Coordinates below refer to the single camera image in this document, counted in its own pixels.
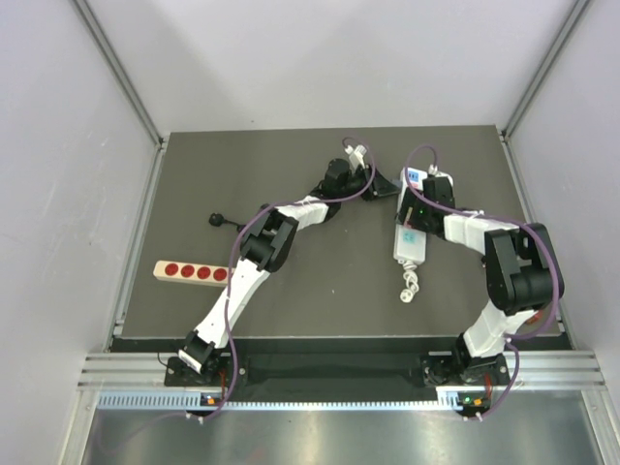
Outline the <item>red cube plug adapter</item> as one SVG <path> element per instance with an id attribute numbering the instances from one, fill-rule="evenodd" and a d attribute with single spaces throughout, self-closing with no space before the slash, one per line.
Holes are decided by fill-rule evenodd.
<path id="1" fill-rule="evenodd" d="M 531 325 L 536 324 L 536 323 L 537 323 L 537 322 L 541 319 L 542 315 L 543 315 L 543 312 L 542 312 L 542 311 L 538 311 L 538 312 L 536 312 L 536 313 L 535 313 L 532 317 L 530 317 L 530 318 L 529 318 L 529 319 L 525 322 L 525 324 L 526 324 L 527 326 L 531 326 Z"/>

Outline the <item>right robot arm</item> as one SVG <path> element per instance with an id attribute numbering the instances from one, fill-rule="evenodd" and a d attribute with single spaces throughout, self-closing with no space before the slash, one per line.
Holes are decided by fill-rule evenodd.
<path id="1" fill-rule="evenodd" d="M 488 301 L 476 321 L 455 340 L 449 356 L 423 363 L 432 386 L 481 383 L 500 370 L 510 338 L 559 300 L 564 282 L 546 227 L 517 225 L 455 206 L 447 174 L 406 168 L 396 213 L 394 256 L 409 267 L 425 260 L 429 235 L 481 255 Z"/>

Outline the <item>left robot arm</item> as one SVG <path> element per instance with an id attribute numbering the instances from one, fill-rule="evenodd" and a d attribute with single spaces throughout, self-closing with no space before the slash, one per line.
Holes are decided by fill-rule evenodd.
<path id="1" fill-rule="evenodd" d="M 333 218 L 341 203 L 362 198 L 367 202 L 395 196 L 399 185 L 372 165 L 356 160 L 331 160 L 316 187 L 303 199 L 265 204 L 239 229 L 232 248 L 234 268 L 229 284 L 205 318 L 190 331 L 178 349 L 183 366 L 176 373 L 209 384 L 231 359 L 232 329 L 259 286 L 285 263 L 297 232 Z"/>

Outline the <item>white power strip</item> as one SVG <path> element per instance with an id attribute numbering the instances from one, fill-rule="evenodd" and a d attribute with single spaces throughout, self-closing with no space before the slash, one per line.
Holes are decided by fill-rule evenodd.
<path id="1" fill-rule="evenodd" d="M 422 192 L 422 181 L 430 175 L 427 171 L 407 168 L 401 172 L 399 180 L 402 181 L 402 187 L 400 188 L 400 193 L 397 198 L 396 214 L 403 199 L 405 189 L 408 188 L 407 180 L 409 180 L 418 191 Z M 438 175 L 447 176 L 449 181 L 453 182 L 449 174 L 440 171 Z M 419 278 L 416 270 L 424 263 L 425 252 L 426 233 L 396 223 L 393 257 L 403 267 L 405 286 L 400 293 L 400 300 L 404 303 L 410 303 L 419 291 Z"/>

